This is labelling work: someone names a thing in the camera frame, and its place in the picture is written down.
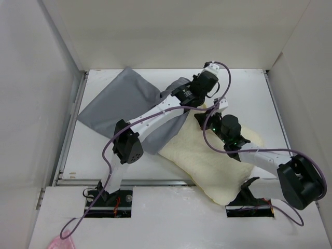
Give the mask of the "grey pillowcase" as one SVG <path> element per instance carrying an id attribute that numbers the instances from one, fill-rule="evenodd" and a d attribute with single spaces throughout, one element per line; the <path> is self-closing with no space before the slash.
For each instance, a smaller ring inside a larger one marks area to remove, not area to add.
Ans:
<path id="1" fill-rule="evenodd" d="M 125 68 L 78 115 L 78 120 L 95 132 L 112 138 L 116 123 L 137 118 L 162 102 L 175 88 L 189 82 L 180 77 L 164 91 L 160 91 L 131 68 Z M 178 134 L 189 112 L 175 117 L 155 131 L 143 142 L 145 152 L 155 155 Z"/>

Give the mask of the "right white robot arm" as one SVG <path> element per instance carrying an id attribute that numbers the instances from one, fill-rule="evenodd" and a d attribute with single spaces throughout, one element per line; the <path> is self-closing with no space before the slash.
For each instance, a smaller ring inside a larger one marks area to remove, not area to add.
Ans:
<path id="1" fill-rule="evenodd" d="M 274 175 L 274 179 L 252 177 L 241 186 L 240 198 L 253 204 L 261 198 L 280 199 L 298 210 L 325 197 L 327 184 L 315 162 L 289 149 L 264 149 L 241 135 L 241 125 L 234 115 L 195 114 L 202 131 L 212 131 L 224 144 L 220 151 L 230 158 L 257 166 Z"/>

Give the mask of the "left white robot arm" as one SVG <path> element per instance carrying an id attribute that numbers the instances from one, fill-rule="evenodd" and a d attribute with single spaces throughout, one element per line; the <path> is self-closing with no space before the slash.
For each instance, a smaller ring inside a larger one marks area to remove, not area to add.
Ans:
<path id="1" fill-rule="evenodd" d="M 113 146 L 110 159 L 106 158 L 107 149 L 102 151 L 102 157 L 109 167 L 107 177 L 97 185 L 98 199 L 103 205 L 109 206 L 116 201 L 116 192 L 120 189 L 129 164 L 138 161 L 144 153 L 142 142 L 169 120 L 201 106 L 207 94 L 218 83 L 218 71 L 218 68 L 205 68 L 194 75 L 191 82 L 174 89 L 148 112 L 130 121 L 122 119 L 116 123 L 114 136 L 107 143 Z"/>

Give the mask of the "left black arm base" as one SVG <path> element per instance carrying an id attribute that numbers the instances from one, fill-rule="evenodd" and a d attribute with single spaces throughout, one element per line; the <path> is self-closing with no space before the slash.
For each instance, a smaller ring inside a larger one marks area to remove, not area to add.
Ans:
<path id="1" fill-rule="evenodd" d="M 102 196 L 86 214 L 86 218 L 130 218 L 132 214 L 133 188 L 125 186 L 117 192 L 110 194 L 106 202 Z"/>

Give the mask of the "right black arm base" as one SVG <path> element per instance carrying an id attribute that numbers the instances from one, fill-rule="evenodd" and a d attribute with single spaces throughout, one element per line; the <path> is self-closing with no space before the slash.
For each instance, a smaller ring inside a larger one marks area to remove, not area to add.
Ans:
<path id="1" fill-rule="evenodd" d="M 271 201 L 264 198 L 255 198 L 249 189 L 250 185 L 258 179 L 259 177 L 252 177 L 241 185 L 240 191 L 236 198 L 225 206 L 228 218 L 274 218 L 273 208 L 270 206 Z"/>

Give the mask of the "cream yellow pillow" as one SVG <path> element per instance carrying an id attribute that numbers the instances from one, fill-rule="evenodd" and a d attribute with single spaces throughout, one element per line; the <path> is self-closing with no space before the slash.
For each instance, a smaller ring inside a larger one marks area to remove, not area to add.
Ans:
<path id="1" fill-rule="evenodd" d="M 198 113 L 196 110 L 189 112 L 178 134 L 159 151 L 159 155 L 185 171 L 216 204 L 225 206 L 236 198 L 254 165 L 211 150 L 194 117 Z"/>

